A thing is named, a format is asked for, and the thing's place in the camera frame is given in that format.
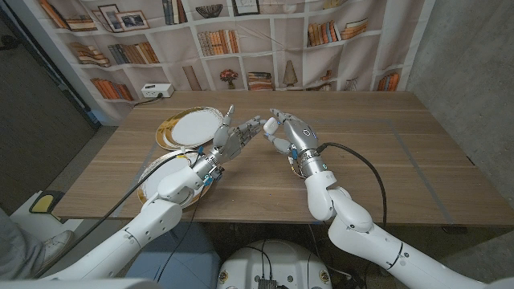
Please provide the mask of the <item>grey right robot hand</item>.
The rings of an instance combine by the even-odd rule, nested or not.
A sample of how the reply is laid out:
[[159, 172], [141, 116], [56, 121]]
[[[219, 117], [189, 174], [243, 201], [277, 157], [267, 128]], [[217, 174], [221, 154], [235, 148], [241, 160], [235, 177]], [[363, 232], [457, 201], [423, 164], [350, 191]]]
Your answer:
[[327, 165], [316, 151], [319, 140], [314, 130], [299, 117], [271, 108], [273, 115], [263, 126], [264, 137], [275, 149], [291, 157], [305, 178], [326, 171]]

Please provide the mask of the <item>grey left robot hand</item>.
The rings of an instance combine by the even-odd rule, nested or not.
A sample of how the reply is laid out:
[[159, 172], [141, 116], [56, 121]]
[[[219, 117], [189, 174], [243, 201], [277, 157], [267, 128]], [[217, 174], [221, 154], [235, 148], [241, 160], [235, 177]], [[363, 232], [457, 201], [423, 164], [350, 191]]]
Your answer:
[[214, 134], [213, 147], [194, 164], [193, 171], [200, 178], [204, 178], [205, 175], [219, 169], [224, 163], [236, 158], [267, 122], [260, 116], [255, 116], [238, 126], [231, 127], [234, 112], [235, 106], [231, 105], [227, 114], [222, 118], [222, 124]]

